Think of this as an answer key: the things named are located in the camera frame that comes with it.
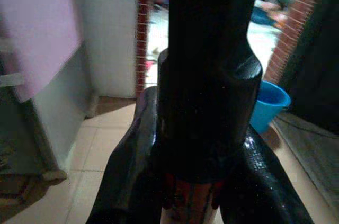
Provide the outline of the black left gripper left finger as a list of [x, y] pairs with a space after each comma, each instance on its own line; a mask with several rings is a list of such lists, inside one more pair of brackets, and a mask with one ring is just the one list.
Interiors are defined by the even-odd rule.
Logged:
[[133, 121], [111, 153], [86, 224], [160, 224], [167, 135], [159, 87], [137, 99]]

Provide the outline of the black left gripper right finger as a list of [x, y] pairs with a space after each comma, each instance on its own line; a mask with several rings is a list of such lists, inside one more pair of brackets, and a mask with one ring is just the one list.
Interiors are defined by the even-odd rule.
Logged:
[[220, 201], [224, 224], [314, 224], [279, 159], [248, 127]]

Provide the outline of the black broom handle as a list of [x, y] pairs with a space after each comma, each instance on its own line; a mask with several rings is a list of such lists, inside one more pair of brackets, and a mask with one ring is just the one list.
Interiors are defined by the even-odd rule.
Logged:
[[247, 39], [255, 0], [169, 0], [158, 74], [160, 224], [212, 224], [262, 78]]

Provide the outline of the blue plastic bucket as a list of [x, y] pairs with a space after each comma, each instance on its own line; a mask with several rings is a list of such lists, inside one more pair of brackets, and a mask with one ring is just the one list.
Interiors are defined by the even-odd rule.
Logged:
[[261, 81], [257, 101], [250, 119], [251, 126], [258, 133], [265, 132], [271, 121], [291, 104], [290, 96], [277, 85]]

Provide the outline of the white appliance cabinet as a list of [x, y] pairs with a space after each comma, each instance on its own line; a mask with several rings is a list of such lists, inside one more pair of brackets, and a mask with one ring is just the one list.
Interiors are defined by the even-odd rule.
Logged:
[[100, 96], [134, 97], [136, 0], [77, 0], [91, 78]]

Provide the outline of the red brick door pillar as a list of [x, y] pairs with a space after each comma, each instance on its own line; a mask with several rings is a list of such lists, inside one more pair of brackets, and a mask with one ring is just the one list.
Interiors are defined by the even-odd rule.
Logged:
[[280, 33], [277, 45], [268, 62], [263, 80], [278, 84], [287, 64], [295, 51], [305, 24], [314, 11], [317, 0], [293, 0], [287, 21]]
[[148, 27], [149, 27], [149, 15], [151, 11], [152, 0], [136, 0], [136, 49], [135, 49], [135, 76], [136, 84], [135, 91], [136, 97], [145, 88], [146, 71], [147, 71], [147, 40], [148, 40]]

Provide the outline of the pink hanging cloth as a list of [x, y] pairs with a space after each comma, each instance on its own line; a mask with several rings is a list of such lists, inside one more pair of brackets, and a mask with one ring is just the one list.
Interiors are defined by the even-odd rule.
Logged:
[[0, 23], [13, 46], [5, 62], [23, 74], [21, 102], [43, 90], [81, 43], [74, 0], [0, 0]]

